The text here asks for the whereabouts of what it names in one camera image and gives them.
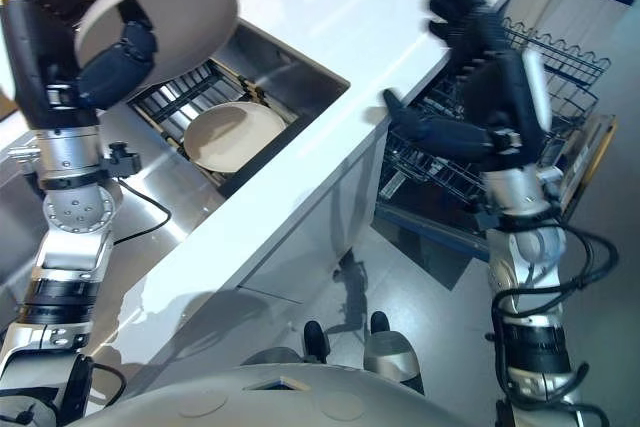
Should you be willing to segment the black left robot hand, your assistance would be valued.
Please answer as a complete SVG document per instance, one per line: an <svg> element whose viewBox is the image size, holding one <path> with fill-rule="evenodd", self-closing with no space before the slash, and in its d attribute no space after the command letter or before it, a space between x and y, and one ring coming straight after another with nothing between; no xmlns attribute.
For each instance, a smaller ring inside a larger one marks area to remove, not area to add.
<svg viewBox="0 0 640 427"><path fill-rule="evenodd" d="M117 2L119 38L79 63L75 28L97 1L3 0L1 26L15 100L30 129L93 127L98 110L123 100L152 71L157 40L137 0Z"/></svg>

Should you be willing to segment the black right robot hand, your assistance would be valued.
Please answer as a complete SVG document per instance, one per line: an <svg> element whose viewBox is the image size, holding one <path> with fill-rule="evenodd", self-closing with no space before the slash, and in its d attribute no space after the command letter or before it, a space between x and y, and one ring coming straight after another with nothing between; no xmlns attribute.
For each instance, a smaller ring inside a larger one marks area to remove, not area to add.
<svg viewBox="0 0 640 427"><path fill-rule="evenodd" d="M385 89L381 97L393 125L422 151L484 172L536 163L548 126L498 11L486 0L429 0L428 8L428 30L446 45L445 70L461 87L463 117L422 115Z"/></svg>

